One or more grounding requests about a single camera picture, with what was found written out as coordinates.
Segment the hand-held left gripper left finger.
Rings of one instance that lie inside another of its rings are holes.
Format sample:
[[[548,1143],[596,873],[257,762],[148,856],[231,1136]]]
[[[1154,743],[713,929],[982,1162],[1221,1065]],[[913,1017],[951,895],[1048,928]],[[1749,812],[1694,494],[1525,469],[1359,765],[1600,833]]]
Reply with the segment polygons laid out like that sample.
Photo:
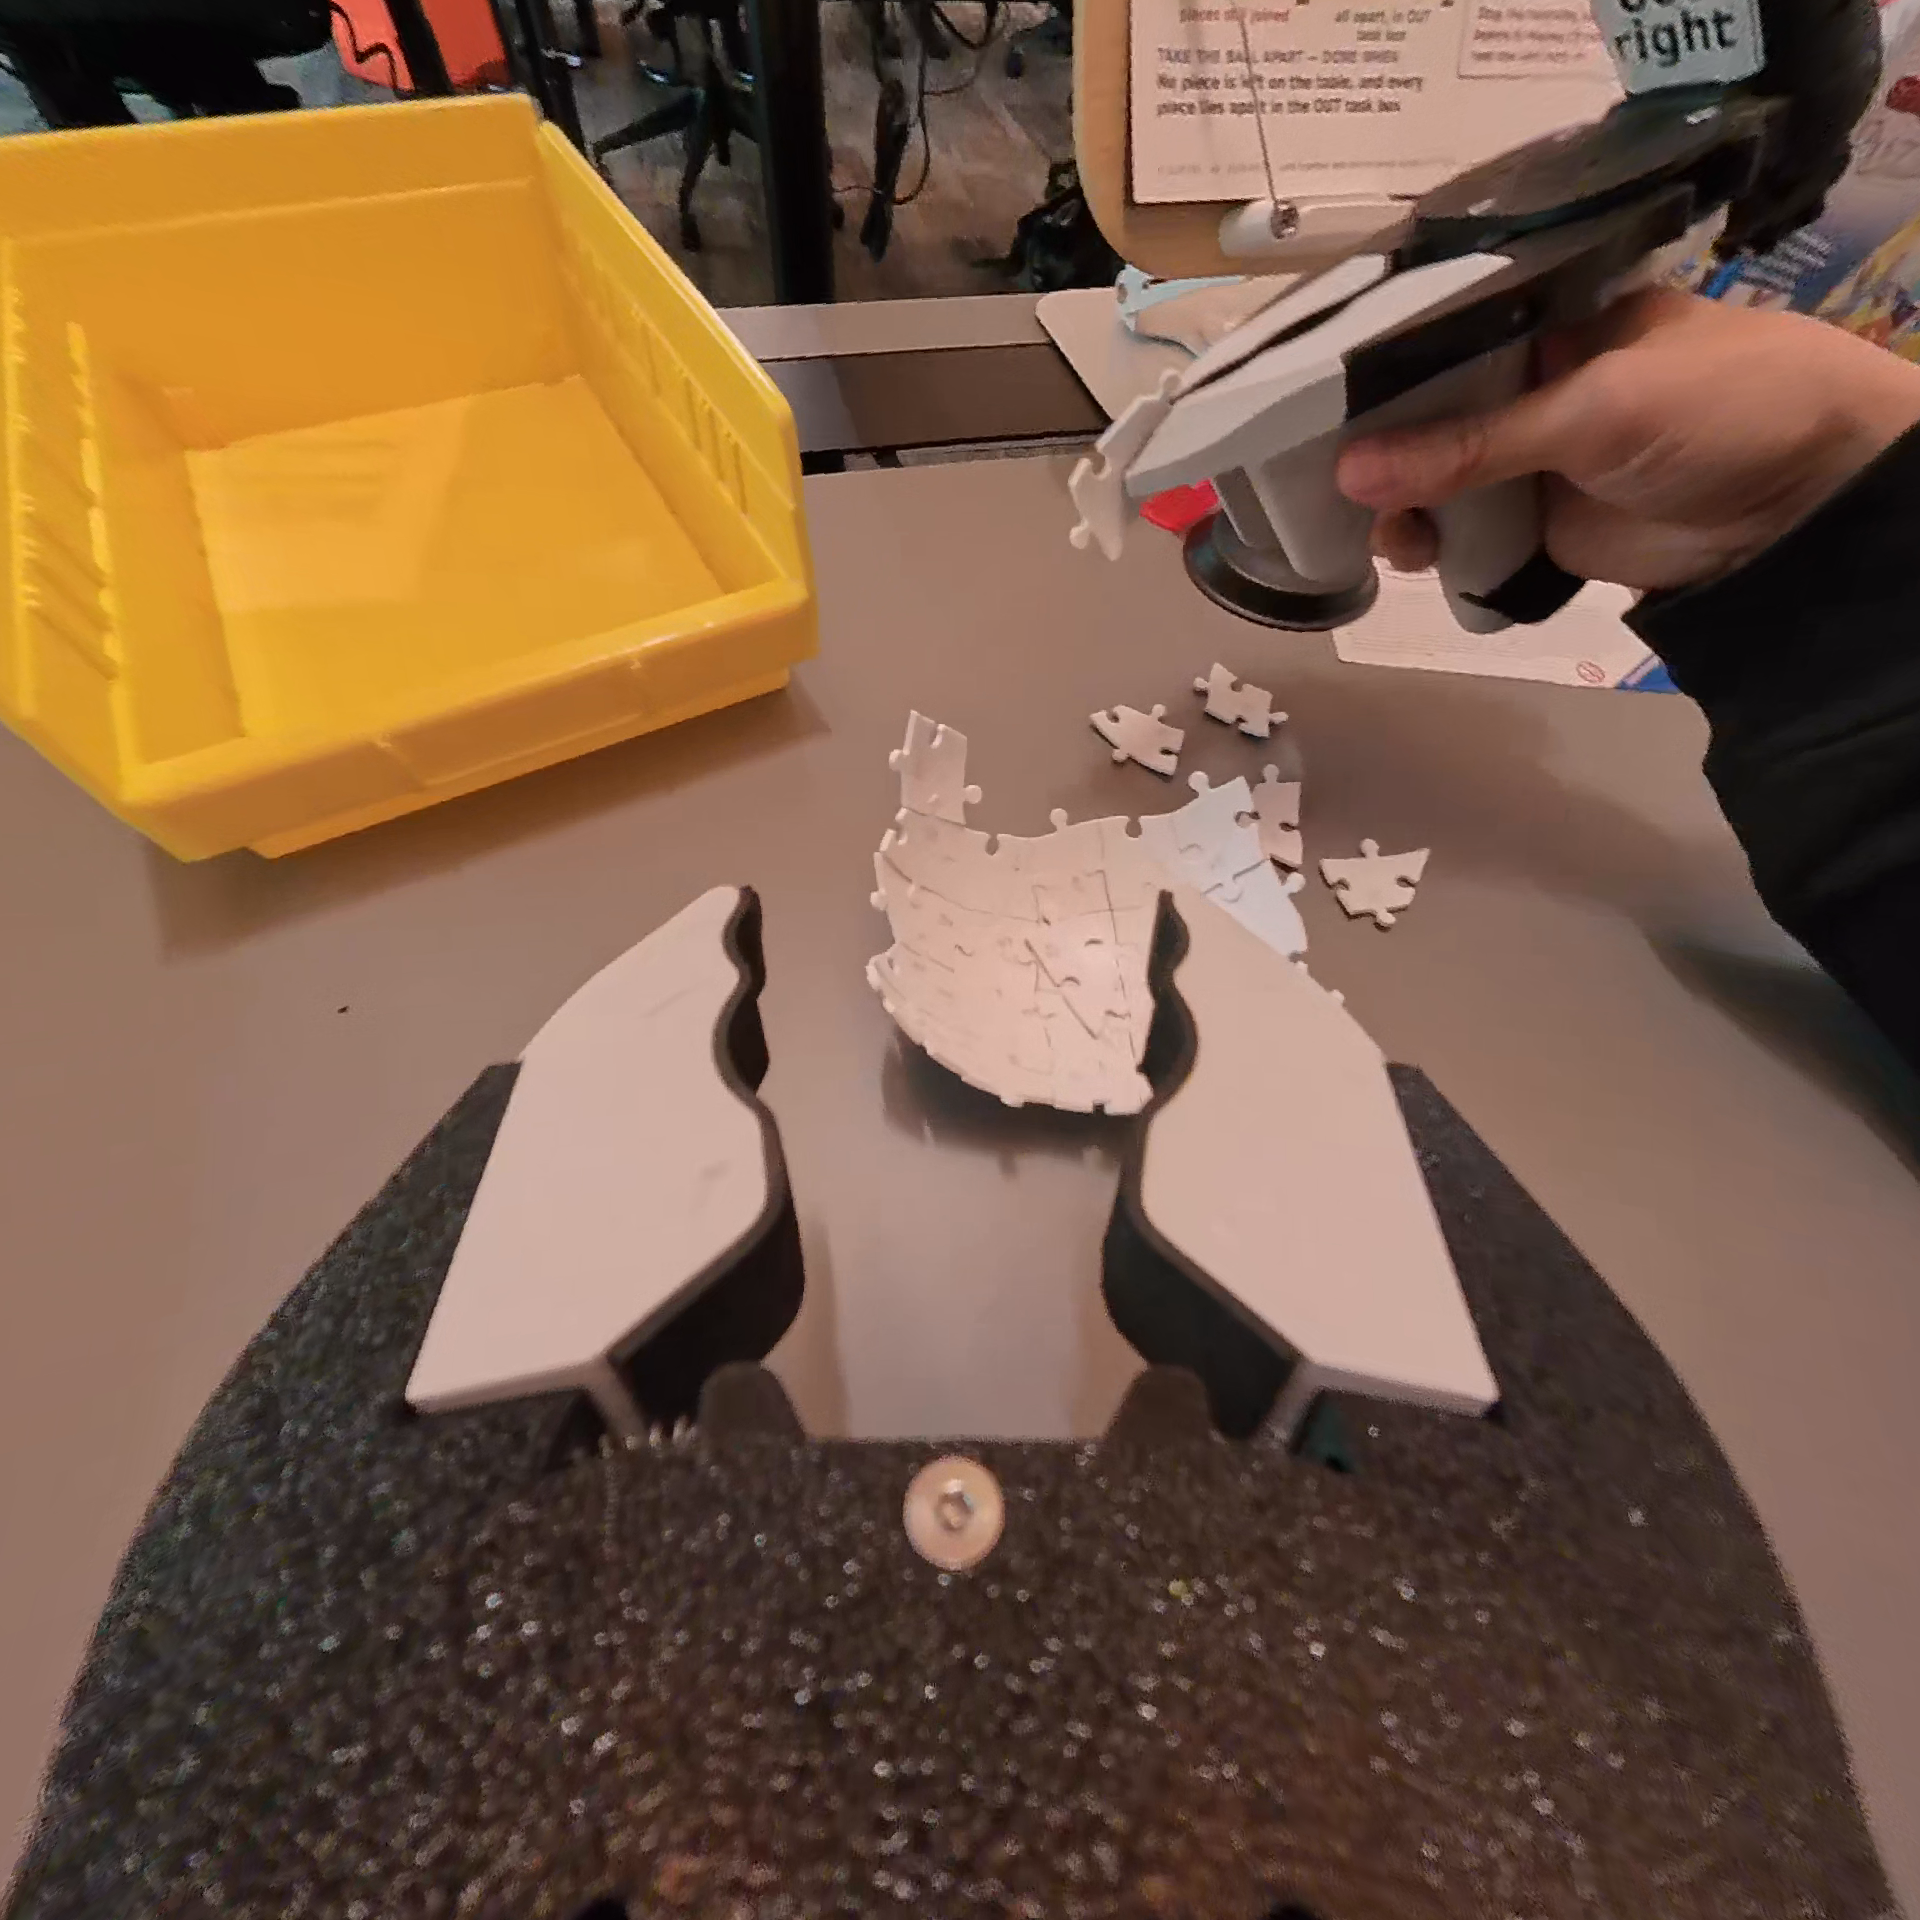
[[[601,966],[516,1061],[404,1385],[418,1414],[583,1398],[610,1432],[693,1421],[804,1294],[760,1098],[760,901],[719,885]]]

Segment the printed instruction sheet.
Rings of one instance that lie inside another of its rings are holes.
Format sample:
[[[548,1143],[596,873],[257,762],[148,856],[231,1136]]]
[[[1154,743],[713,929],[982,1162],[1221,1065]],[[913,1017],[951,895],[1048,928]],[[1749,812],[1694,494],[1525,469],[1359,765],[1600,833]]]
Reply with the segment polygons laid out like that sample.
[[[1133,201],[1420,196],[1621,86],[1562,1],[1133,1]]]

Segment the partly built white puzzle ball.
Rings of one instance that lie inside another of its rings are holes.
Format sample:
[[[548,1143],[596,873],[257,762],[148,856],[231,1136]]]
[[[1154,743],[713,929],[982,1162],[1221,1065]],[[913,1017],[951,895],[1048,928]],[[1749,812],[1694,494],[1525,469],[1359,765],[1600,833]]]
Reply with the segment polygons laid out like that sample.
[[[959,728],[911,710],[888,762],[901,802],[870,902],[890,943],[866,976],[906,1039],[1004,1105],[1140,1112],[1165,890],[1193,890],[1305,966],[1305,878],[1264,856],[1242,775],[1191,773],[1191,799],[1165,814],[1073,823],[1056,808],[1047,831],[1018,836],[969,825],[980,790]]]

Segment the printed puzzle instruction leaflet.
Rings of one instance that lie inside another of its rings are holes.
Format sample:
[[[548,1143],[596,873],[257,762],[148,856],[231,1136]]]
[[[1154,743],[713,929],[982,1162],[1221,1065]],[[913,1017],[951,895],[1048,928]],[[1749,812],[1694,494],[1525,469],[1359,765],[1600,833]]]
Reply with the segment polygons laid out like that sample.
[[[1377,572],[1369,609],[1330,633],[1348,664],[1386,664],[1469,679],[1578,687],[1668,687],[1657,655],[1624,624],[1637,593],[1585,583],[1550,618],[1489,633],[1462,630],[1432,574]]]

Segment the black office chair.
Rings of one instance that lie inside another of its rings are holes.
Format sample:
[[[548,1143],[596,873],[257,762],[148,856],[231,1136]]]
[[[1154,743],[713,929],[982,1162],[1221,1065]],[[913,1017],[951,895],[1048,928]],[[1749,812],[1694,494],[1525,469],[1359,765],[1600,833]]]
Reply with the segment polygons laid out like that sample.
[[[664,66],[633,66],[652,88],[649,103],[626,125],[594,136],[588,158],[610,184],[614,154],[677,136],[679,244],[698,254],[703,232],[693,201],[709,161],[728,168],[737,141],[760,141],[746,8],[741,1],[626,1],[617,5],[617,22],[658,41]]]

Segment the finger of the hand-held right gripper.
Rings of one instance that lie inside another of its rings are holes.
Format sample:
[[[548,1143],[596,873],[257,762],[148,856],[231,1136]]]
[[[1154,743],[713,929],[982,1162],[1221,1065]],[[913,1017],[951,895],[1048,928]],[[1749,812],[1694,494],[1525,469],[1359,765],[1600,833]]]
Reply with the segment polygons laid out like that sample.
[[[1381,290],[1389,290],[1389,254],[1350,256],[1236,325],[1182,375],[1161,381],[1165,402],[1278,404],[1342,370],[1344,358],[1377,336]]]
[[[1381,290],[1382,326],[1345,354],[1337,375],[1278,404],[1173,402],[1127,473],[1127,495],[1196,485],[1232,463],[1258,463],[1350,424],[1488,350],[1488,319],[1514,270],[1505,254],[1474,250],[1396,266]]]

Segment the white clamp rail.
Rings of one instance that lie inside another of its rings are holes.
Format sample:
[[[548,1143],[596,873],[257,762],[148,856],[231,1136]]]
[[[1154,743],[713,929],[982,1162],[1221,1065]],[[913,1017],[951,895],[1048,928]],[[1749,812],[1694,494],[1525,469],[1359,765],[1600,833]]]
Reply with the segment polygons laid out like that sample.
[[[1232,260],[1270,260],[1270,272],[1313,272],[1358,250],[1391,248],[1409,215],[1409,196],[1250,198],[1221,216],[1215,244]]]

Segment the black desk frame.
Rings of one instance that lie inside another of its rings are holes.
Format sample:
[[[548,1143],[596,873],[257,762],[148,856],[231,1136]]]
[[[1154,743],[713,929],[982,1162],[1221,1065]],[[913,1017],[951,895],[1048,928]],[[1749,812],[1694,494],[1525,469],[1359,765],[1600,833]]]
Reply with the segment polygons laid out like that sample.
[[[832,303],[832,144],[817,1],[744,6],[765,232],[778,303]]]

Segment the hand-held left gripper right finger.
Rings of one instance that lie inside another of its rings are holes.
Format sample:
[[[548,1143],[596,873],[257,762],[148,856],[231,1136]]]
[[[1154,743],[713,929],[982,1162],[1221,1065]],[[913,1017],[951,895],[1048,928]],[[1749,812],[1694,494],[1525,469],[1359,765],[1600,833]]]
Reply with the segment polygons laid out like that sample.
[[[1498,1404],[1386,1061],[1344,1000],[1189,888],[1145,952],[1149,1096],[1098,1290],[1215,1432],[1296,1432],[1328,1393],[1478,1420]]]

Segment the person's right hand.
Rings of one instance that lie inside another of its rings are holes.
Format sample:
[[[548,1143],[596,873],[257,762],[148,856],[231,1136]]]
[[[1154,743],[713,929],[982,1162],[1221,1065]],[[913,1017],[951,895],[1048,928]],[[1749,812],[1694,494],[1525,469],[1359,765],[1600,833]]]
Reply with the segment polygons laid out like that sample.
[[[1334,485],[1391,566],[1429,568],[1438,511],[1533,478],[1542,550],[1588,583],[1677,590],[1740,568],[1917,421],[1917,367],[1784,310],[1666,287],[1544,334],[1488,410],[1385,429]]]

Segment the orange object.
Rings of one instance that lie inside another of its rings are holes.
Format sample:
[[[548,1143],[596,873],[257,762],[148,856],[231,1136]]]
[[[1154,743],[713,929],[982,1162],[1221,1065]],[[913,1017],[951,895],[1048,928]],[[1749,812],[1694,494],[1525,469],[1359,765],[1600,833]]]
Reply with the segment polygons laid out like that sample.
[[[418,1],[454,90],[512,88],[512,60],[490,1]],[[332,41],[343,70],[386,90],[413,90],[388,1],[326,1]]]

